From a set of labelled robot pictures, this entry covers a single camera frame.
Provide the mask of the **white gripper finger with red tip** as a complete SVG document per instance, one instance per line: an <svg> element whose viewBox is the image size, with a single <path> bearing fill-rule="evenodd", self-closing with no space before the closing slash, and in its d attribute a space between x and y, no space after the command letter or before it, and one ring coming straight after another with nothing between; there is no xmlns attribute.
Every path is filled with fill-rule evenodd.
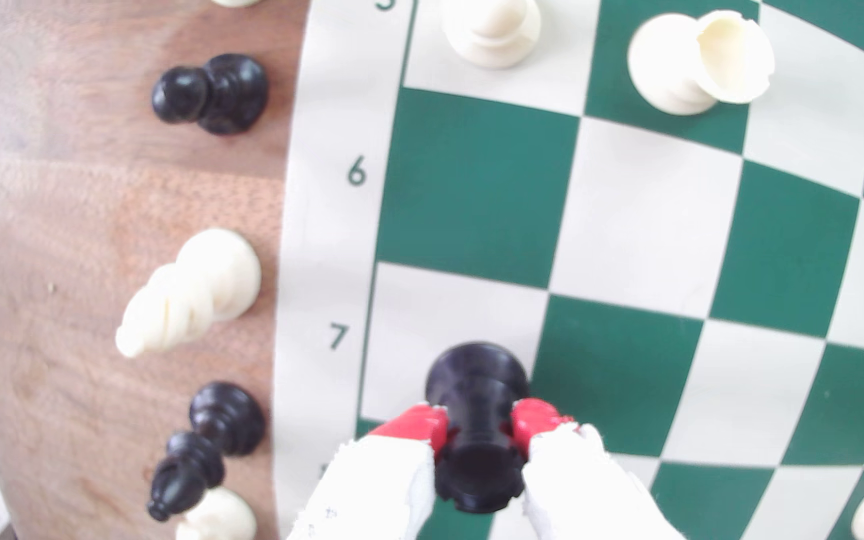
<svg viewBox="0 0 864 540"><path fill-rule="evenodd" d="M445 407L417 403L343 444L289 539L417 539L435 505L449 425Z"/></svg>
<svg viewBox="0 0 864 540"><path fill-rule="evenodd" d="M607 452L591 423L538 398L510 411L527 456L524 513L540 539L683 539L649 490Z"/></svg>

